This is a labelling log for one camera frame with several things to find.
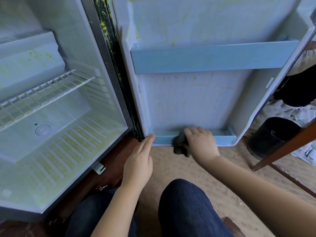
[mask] black container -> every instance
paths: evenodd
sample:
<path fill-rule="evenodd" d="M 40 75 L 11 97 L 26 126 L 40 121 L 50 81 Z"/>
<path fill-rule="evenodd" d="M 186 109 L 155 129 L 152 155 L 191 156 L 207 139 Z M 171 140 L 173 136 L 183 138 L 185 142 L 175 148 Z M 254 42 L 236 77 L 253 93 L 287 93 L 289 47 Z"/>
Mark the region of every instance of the black container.
<path fill-rule="evenodd" d="M 288 76 L 281 89 L 274 94 L 274 99 L 283 100 L 289 106 L 307 106 L 316 99 L 316 65 L 305 71 Z"/>
<path fill-rule="evenodd" d="M 258 159 L 264 159 L 292 139 L 301 127 L 281 117 L 271 117 L 251 136 L 248 151 Z"/>

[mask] blue door shelf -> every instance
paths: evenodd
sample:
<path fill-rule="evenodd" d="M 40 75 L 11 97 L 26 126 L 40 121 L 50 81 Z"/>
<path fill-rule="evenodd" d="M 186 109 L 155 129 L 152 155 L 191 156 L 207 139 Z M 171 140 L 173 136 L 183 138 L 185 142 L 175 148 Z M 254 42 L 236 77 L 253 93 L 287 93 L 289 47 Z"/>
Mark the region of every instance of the blue door shelf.
<path fill-rule="evenodd" d="M 149 128 L 149 133 L 155 133 L 155 145 L 171 146 L 172 140 L 180 131 L 154 131 L 152 127 Z M 230 126 L 226 131 L 212 131 L 217 146 L 229 146 L 237 139 L 233 128 Z"/>
<path fill-rule="evenodd" d="M 131 49 L 135 73 L 172 73 L 193 71 L 281 68 L 298 40 L 143 49 Z"/>

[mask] circular mark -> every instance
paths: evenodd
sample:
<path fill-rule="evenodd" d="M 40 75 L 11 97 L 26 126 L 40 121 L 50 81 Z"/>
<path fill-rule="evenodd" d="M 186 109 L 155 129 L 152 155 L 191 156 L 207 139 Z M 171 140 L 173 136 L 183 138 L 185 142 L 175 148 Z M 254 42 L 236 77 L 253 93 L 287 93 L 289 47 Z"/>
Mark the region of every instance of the circular mark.
<path fill-rule="evenodd" d="M 35 129 L 35 134 L 38 136 L 47 135 L 51 131 L 51 127 L 49 125 L 40 125 Z"/>

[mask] black sponge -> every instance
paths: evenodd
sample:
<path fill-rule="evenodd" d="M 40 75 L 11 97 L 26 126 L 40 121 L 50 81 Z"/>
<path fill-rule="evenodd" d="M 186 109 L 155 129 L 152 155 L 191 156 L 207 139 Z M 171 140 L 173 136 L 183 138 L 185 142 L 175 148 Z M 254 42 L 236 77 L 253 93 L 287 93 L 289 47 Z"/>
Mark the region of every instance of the black sponge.
<path fill-rule="evenodd" d="M 189 143 L 184 131 L 181 131 L 179 135 L 172 140 L 173 152 L 177 155 L 185 155 L 186 157 L 189 157 L 190 154 L 183 144 L 188 145 Z"/>

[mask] person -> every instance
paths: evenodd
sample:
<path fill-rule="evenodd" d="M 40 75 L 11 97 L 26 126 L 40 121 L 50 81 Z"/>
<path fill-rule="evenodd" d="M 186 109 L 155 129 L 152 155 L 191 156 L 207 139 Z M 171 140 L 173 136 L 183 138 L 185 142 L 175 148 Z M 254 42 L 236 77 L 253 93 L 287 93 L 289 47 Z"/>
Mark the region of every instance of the person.
<path fill-rule="evenodd" d="M 210 131 L 192 127 L 184 132 L 194 160 L 238 195 L 275 236 L 316 236 L 315 206 L 220 156 Z M 133 215 L 152 174 L 149 152 L 154 139 L 150 134 L 134 149 L 118 189 L 89 196 L 78 206 L 66 237 L 137 236 Z M 205 193 L 183 179 L 173 180 L 163 191 L 158 218 L 163 237 L 232 237 Z"/>

